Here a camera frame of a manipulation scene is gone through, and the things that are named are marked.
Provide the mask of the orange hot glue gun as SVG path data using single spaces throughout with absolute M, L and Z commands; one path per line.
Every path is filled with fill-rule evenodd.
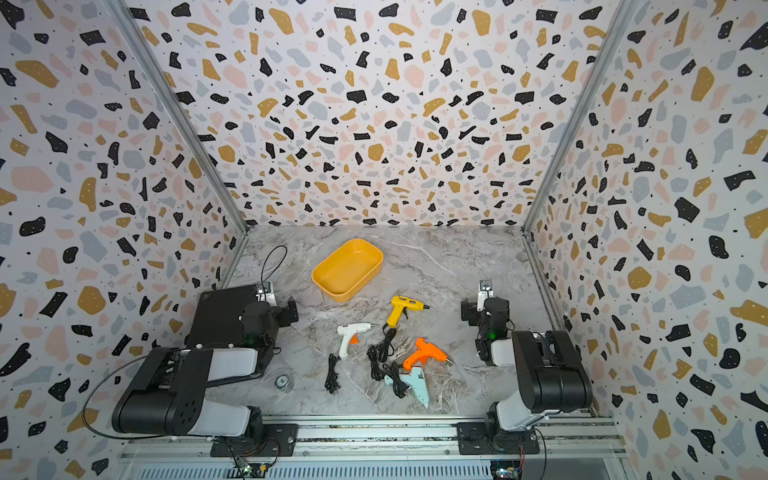
M 397 380 L 397 373 L 405 373 L 409 372 L 413 367 L 421 367 L 419 363 L 426 364 L 430 359 L 443 363 L 452 362 L 446 352 L 422 337 L 415 341 L 415 348 L 416 350 L 402 364 L 398 364 L 396 361 L 385 363 L 383 365 L 384 373 L 391 375 L 394 380 Z

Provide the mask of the white hot glue gun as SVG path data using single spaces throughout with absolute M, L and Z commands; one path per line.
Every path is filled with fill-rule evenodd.
M 325 380 L 325 389 L 328 393 L 334 394 L 340 389 L 340 383 L 338 381 L 338 375 L 336 372 L 336 364 L 343 359 L 346 359 L 349 355 L 349 346 L 359 342 L 357 336 L 361 333 L 365 333 L 372 328 L 371 323 L 352 323 L 348 325 L 340 325 L 337 327 L 337 334 L 340 336 L 340 346 L 337 354 L 330 354 L 328 356 L 328 374 Z

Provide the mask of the yellow plastic storage box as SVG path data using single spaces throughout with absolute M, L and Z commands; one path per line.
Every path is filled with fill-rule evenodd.
M 312 271 L 312 281 L 337 303 L 348 302 L 381 270 L 384 255 L 370 242 L 351 239 Z

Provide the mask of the yellow hot glue gun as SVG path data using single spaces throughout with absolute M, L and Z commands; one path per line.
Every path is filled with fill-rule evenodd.
M 409 311 L 430 309 L 429 305 L 405 296 L 394 296 L 391 299 L 391 305 L 392 311 L 382 327 L 383 339 L 367 350 L 367 357 L 371 365 L 371 378 L 374 381 L 382 381 L 386 376 L 383 365 L 394 354 L 392 341 L 397 334 L 397 325 L 401 317 L 408 317 Z

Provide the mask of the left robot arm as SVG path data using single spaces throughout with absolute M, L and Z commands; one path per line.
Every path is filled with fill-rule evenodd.
M 206 390 L 262 377 L 274 356 L 278 331 L 298 319 L 293 298 L 284 307 L 256 301 L 237 317 L 245 340 L 240 347 L 153 349 L 113 411 L 113 430 L 152 438 L 199 436 L 262 443 L 266 430 L 258 407 L 208 400 Z

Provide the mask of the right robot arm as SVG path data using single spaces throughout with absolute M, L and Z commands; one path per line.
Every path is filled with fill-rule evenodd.
M 510 302 L 484 297 L 461 302 L 461 320 L 478 329 L 475 347 L 488 366 L 512 367 L 517 390 L 486 413 L 481 437 L 496 441 L 528 431 L 551 415 L 589 408 L 592 385 L 568 334 L 517 330 Z

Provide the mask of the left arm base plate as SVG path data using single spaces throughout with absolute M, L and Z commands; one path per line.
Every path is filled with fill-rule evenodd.
M 293 455 L 299 426 L 292 423 L 266 423 L 248 427 L 242 436 L 217 437 L 211 447 L 213 458 L 290 457 Z

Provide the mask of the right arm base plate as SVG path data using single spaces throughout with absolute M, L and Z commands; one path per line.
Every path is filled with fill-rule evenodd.
M 540 453 L 537 436 L 530 430 L 504 431 L 483 422 L 460 422 L 456 433 L 461 455 Z

